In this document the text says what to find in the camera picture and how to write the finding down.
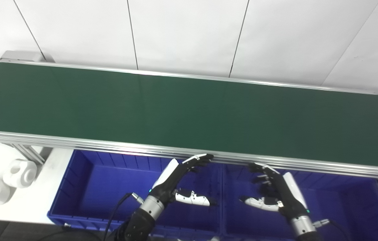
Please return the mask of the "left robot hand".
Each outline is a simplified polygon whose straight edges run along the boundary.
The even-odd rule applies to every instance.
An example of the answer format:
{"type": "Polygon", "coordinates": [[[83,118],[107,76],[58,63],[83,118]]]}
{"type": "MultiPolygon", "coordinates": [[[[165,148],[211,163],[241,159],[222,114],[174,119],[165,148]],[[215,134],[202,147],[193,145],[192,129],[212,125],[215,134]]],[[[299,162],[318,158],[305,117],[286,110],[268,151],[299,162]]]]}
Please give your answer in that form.
{"type": "Polygon", "coordinates": [[[214,155],[204,153],[189,157],[181,163],[172,159],[153,184],[148,197],[155,198],[163,207],[173,201],[197,206],[216,206],[217,201],[214,198],[198,195],[193,190],[177,188],[188,172],[196,172],[196,167],[206,166],[213,158],[214,155]]]}

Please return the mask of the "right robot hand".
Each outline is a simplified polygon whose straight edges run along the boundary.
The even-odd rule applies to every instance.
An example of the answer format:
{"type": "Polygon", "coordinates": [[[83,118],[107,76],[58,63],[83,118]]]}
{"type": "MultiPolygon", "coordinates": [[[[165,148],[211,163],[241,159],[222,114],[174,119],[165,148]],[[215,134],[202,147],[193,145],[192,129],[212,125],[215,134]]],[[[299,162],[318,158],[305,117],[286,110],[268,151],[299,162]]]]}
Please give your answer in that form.
{"type": "Polygon", "coordinates": [[[242,195],[240,201],[257,209],[279,212],[288,221],[309,215],[305,199],[290,172],[281,174],[261,163],[249,163],[248,168],[252,173],[261,173],[251,181],[261,183],[261,197],[242,195]]]}

